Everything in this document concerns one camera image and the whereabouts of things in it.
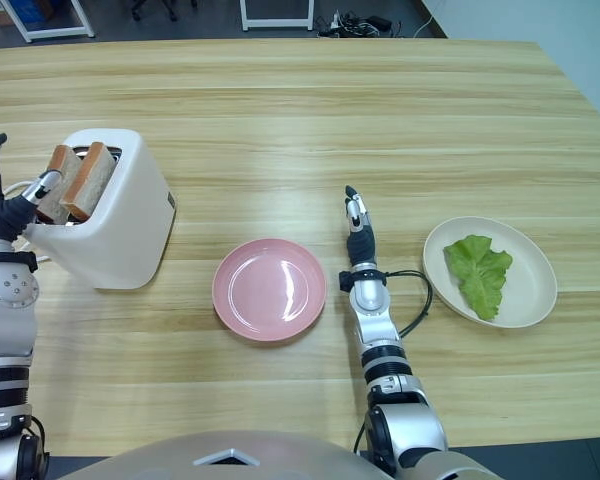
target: wall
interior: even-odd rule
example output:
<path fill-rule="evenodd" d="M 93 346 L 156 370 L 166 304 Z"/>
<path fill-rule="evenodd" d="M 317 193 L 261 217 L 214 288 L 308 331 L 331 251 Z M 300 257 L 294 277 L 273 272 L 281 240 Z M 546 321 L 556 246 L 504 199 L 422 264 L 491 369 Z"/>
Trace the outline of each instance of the wall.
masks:
<path fill-rule="evenodd" d="M 538 43 L 600 112 L 600 0 L 423 0 L 449 38 Z"/>

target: bread slice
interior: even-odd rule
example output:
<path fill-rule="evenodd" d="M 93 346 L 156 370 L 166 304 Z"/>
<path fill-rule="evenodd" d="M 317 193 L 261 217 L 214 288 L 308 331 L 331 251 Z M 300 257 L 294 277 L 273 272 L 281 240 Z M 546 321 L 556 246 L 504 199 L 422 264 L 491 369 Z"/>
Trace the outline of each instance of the bread slice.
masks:
<path fill-rule="evenodd" d="M 62 173 L 62 182 L 51 190 L 40 202 L 36 213 L 38 218 L 45 223 L 64 225 L 69 218 L 69 210 L 60 204 L 60 199 L 73 183 L 82 162 L 67 145 L 58 145 L 53 151 L 51 161 L 47 167 L 49 170 L 59 170 Z"/>
<path fill-rule="evenodd" d="M 82 222 L 89 220 L 104 192 L 116 162 L 104 143 L 93 142 L 61 205 Z"/>

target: gray floor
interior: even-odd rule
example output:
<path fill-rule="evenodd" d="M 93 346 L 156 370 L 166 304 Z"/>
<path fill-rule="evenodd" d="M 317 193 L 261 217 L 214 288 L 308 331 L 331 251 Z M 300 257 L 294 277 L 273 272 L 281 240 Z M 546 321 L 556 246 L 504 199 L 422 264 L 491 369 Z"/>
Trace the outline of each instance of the gray floor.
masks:
<path fill-rule="evenodd" d="M 301 17 L 306 15 L 306 0 L 248 0 L 249 16 Z M 34 45 L 54 43 L 90 43 L 127 40 L 167 40 L 186 38 L 283 38 L 313 37 L 316 32 L 303 29 L 267 29 L 243 32 L 238 0 L 199 0 L 197 10 L 189 0 L 178 0 L 180 18 L 171 22 L 162 4 L 149 0 L 141 10 L 142 20 L 131 18 L 131 0 L 90 0 L 82 2 L 96 38 L 73 37 L 36 41 Z M 411 37 L 423 23 L 409 0 L 316 0 L 315 18 L 329 21 L 333 12 L 355 11 L 359 16 L 377 15 L 402 23 L 400 36 Z M 29 29 L 75 25 L 69 2 L 45 25 L 27 25 Z M 429 29 L 420 33 L 431 37 Z M 15 27 L 0 27 L 0 48 L 25 45 Z M 600 480 L 600 439 L 568 442 L 471 447 L 459 449 L 508 480 Z M 90 465 L 101 458 L 53 458 L 48 478 L 53 480 Z"/>
<path fill-rule="evenodd" d="M 198 8 L 191 8 L 189 0 L 177 0 L 177 22 L 171 22 L 167 11 L 158 0 L 148 0 L 141 8 L 139 22 L 131 18 L 131 0 L 90 0 L 81 2 L 89 17 L 96 37 L 71 37 L 36 40 L 35 45 L 54 43 L 113 42 L 124 40 L 169 40 L 186 38 L 302 38 L 315 37 L 316 31 L 302 28 L 252 29 L 243 32 L 238 0 L 199 0 Z M 247 0 L 250 18 L 293 18 L 307 16 L 307 0 Z M 400 36 L 411 37 L 424 22 L 408 0 L 317 0 L 316 27 L 320 19 L 330 21 L 333 13 L 354 11 L 360 17 L 377 15 L 398 25 Z M 65 1 L 53 18 L 44 25 L 28 24 L 29 30 L 60 28 L 76 25 L 70 2 Z M 420 37 L 431 37 L 425 28 Z M 21 47 L 24 40 L 13 26 L 0 27 L 0 48 Z"/>
<path fill-rule="evenodd" d="M 454 449 L 506 480 L 600 480 L 600 438 L 567 442 Z M 104 457 L 57 457 L 48 480 L 92 465 Z"/>

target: green lettuce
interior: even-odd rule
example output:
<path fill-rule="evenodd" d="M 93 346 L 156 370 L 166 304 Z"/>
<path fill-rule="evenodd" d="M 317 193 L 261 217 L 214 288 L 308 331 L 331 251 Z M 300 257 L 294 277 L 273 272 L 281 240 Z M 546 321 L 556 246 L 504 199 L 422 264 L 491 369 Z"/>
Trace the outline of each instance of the green lettuce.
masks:
<path fill-rule="evenodd" d="M 447 265 L 460 280 L 460 291 L 482 320 L 492 320 L 502 302 L 501 289 L 513 258 L 491 250 L 491 239 L 469 235 L 448 247 Z"/>

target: wood grain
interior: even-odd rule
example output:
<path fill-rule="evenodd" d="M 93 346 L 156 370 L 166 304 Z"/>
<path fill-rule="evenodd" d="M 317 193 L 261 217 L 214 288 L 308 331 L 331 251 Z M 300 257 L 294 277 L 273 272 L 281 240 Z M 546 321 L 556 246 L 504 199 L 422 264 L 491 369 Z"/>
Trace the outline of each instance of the wood grain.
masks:
<path fill-rule="evenodd" d="M 442 40 L 102 43 L 0 50 L 5 184 L 89 127 L 140 132 L 179 209 L 147 287 L 38 274 L 30 398 L 57 455 L 258 428 L 350 447 L 366 406 L 337 272 L 343 186 L 373 212 L 382 269 L 417 268 L 459 215 L 504 221 L 559 282 L 541 324 L 500 331 L 436 301 L 407 339 L 452 445 L 600 436 L 600 116 L 538 47 Z M 236 245 L 284 237 L 329 277 L 321 319 L 278 346 L 227 331 L 211 280 Z M 390 284 L 393 317 L 420 309 Z"/>

